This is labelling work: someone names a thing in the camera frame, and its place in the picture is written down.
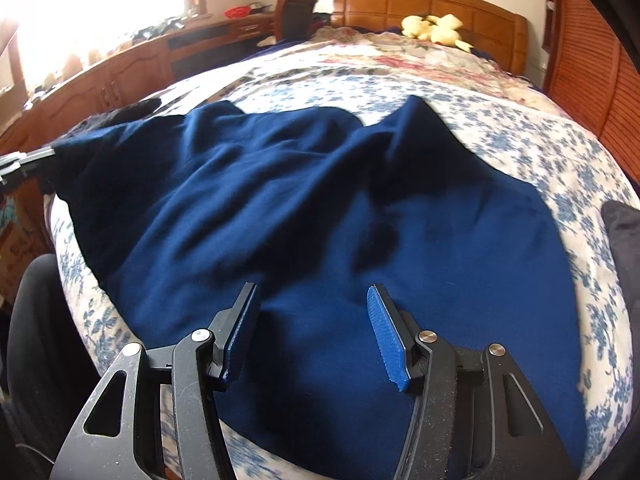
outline wooden wardrobe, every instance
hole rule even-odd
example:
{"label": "wooden wardrobe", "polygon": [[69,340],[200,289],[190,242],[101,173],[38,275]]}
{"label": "wooden wardrobe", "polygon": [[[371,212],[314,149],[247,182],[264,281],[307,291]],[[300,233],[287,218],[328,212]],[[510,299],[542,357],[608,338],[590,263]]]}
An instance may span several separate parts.
{"label": "wooden wardrobe", "polygon": [[556,0],[546,93],[640,181],[640,75],[589,0]]}

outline blue and white floral sheet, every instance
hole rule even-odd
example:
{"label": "blue and white floral sheet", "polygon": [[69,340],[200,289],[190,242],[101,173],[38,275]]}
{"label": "blue and white floral sheet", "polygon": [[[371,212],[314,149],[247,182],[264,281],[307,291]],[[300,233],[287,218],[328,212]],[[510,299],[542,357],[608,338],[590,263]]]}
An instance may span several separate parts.
{"label": "blue and white floral sheet", "polygon": [[[588,478],[625,429],[633,393],[628,316],[600,206],[606,200],[619,200],[640,207],[640,200],[596,137],[558,112],[551,101],[542,102],[546,98],[541,94],[527,95],[527,89],[520,88],[519,102],[496,98],[425,79],[402,66],[380,64],[370,58],[371,44],[363,48],[364,55],[357,44],[345,49],[339,41],[312,41],[213,70],[162,92],[169,104],[161,113],[185,113],[224,98],[247,113],[341,107],[373,124],[400,107],[407,96],[417,95],[472,152],[536,186],[554,215],[575,281],[582,336],[581,380],[576,387],[583,393],[588,430],[582,478]],[[137,339],[86,267],[66,204],[57,198],[50,206],[50,230],[69,307],[103,373],[117,352]],[[166,462],[178,471],[170,396],[164,391],[163,442]],[[239,479],[320,478],[258,448],[225,425],[223,431]]]}

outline cabinet handle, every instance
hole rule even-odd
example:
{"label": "cabinet handle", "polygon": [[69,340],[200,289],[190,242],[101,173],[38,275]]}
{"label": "cabinet handle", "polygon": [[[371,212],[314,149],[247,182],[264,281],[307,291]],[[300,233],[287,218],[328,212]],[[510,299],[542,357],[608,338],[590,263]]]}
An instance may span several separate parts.
{"label": "cabinet handle", "polygon": [[116,104],[120,101],[120,96],[118,95],[118,87],[116,86],[115,81],[111,81],[111,92],[113,93],[113,100],[116,101]]}
{"label": "cabinet handle", "polygon": [[107,108],[111,108],[111,101],[109,100],[109,93],[106,88],[100,89],[100,94],[102,95],[102,100],[104,101],[104,105]]}

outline bed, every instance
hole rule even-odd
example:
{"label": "bed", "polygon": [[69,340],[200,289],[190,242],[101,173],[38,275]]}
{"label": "bed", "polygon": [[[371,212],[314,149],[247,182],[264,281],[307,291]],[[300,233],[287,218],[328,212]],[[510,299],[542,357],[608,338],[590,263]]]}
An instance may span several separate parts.
{"label": "bed", "polygon": [[[496,62],[384,30],[409,14],[451,12],[463,38]],[[333,27],[297,46],[206,72],[159,93],[159,114],[183,114],[226,99],[247,113],[330,105],[373,124],[409,95],[425,99],[456,137],[494,168],[536,186],[556,220],[575,282],[582,338],[581,381],[588,439],[582,477],[608,455],[628,422],[632,350],[628,317],[600,218],[605,200],[640,200],[596,137],[515,78],[526,62],[523,17],[481,0],[334,0]],[[63,288],[100,373],[137,340],[87,268],[68,208],[47,205]],[[165,459],[177,470],[171,393],[163,392]],[[320,478],[223,426],[239,479]]]}

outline floral pattern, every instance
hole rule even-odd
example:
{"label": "floral pattern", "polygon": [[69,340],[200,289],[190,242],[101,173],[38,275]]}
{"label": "floral pattern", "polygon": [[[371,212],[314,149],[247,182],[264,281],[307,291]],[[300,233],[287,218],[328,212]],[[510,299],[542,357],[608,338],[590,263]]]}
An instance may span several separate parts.
{"label": "floral pattern", "polygon": [[[423,51],[443,48],[397,36],[369,36],[321,29],[300,46],[174,85],[163,93],[165,102],[172,104],[162,113],[185,113],[225,98],[247,113],[335,106],[373,124],[399,108],[407,96],[417,95],[472,152],[536,186],[556,220],[575,281],[582,337],[582,379],[577,387],[583,393],[588,430],[582,478],[588,478],[625,429],[633,393],[628,316],[600,206],[619,200],[640,207],[640,200],[596,137],[523,81],[463,52],[425,56]],[[444,59],[440,68],[429,56]],[[505,94],[510,85],[520,97]],[[52,203],[50,225],[74,320],[104,373],[122,346],[137,339],[86,267],[68,209],[59,199]],[[175,469],[170,396],[170,390],[162,396],[163,442],[166,462]],[[223,430],[238,478],[320,478],[227,426]]]}

